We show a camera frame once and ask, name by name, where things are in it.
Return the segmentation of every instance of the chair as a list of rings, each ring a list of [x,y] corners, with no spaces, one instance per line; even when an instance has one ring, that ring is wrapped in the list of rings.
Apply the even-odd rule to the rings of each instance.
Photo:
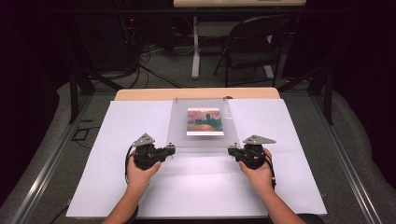
[[[254,17],[235,25],[230,35],[222,38],[223,52],[216,67],[214,76],[219,67],[225,66],[225,87],[263,82],[271,79],[261,79],[228,84],[229,68],[258,68],[265,65],[274,65],[275,72],[272,86],[276,84],[277,69],[282,52],[284,37],[295,27],[296,20],[289,15],[273,15]],[[225,65],[220,65],[225,58]]]

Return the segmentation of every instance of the table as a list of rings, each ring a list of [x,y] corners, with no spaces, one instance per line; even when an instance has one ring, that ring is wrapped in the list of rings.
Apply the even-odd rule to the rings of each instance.
[[[302,7],[306,0],[174,0],[174,7]],[[193,18],[194,55],[191,78],[199,78],[200,50],[198,36],[225,36],[236,22],[203,22]],[[264,66],[268,77],[273,77],[271,66]]]
[[[277,194],[296,213],[326,214],[289,112],[277,90],[209,88],[119,91],[107,110],[66,216],[92,218],[109,214],[126,188],[123,176],[126,150],[142,133],[152,136],[156,147],[165,146],[175,97],[225,96],[233,97],[228,101],[240,139],[255,133],[276,140],[269,148],[274,155]],[[184,149],[177,147],[174,158],[168,158],[152,177],[139,203],[139,218],[268,215],[248,179],[228,155],[227,147]]]

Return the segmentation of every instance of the picture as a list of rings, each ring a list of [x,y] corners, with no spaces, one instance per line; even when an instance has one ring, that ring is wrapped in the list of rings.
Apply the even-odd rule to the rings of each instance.
[[[224,135],[218,108],[188,108],[187,135]]]

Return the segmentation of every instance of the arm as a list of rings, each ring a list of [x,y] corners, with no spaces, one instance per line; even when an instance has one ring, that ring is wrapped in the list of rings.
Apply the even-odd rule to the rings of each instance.
[[[131,156],[128,163],[128,187],[103,223],[126,223],[134,214],[134,210],[149,186],[149,180],[160,167],[161,163],[158,161],[151,168],[141,170],[136,167],[134,157]]]
[[[271,153],[268,149],[264,150],[267,158],[271,160]],[[243,162],[239,162],[242,172],[248,177],[250,184],[260,196],[262,203],[268,210],[271,220],[276,223],[304,223],[275,193],[271,182],[271,169],[266,162],[256,170],[249,169]]]

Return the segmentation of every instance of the haptic device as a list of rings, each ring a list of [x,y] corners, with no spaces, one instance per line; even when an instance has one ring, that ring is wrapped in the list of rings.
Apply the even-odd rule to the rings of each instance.
[[[172,156],[176,152],[176,147],[169,143],[164,148],[155,148],[155,140],[147,133],[144,133],[140,138],[134,141],[128,149],[125,158],[125,180],[128,182],[127,170],[129,158],[134,155],[134,163],[142,170],[147,170],[153,166],[157,161],[165,161],[166,157]],[[135,147],[134,153],[131,154],[132,148]]]
[[[261,167],[265,162],[267,162],[271,168],[273,179],[272,185],[273,188],[275,188],[276,180],[274,167],[272,161],[267,159],[267,155],[263,151],[262,144],[273,144],[276,141],[253,134],[243,142],[246,143],[243,149],[238,148],[235,144],[234,146],[228,147],[228,154],[235,157],[236,161],[242,161],[248,168],[252,170],[256,170],[257,168]]]

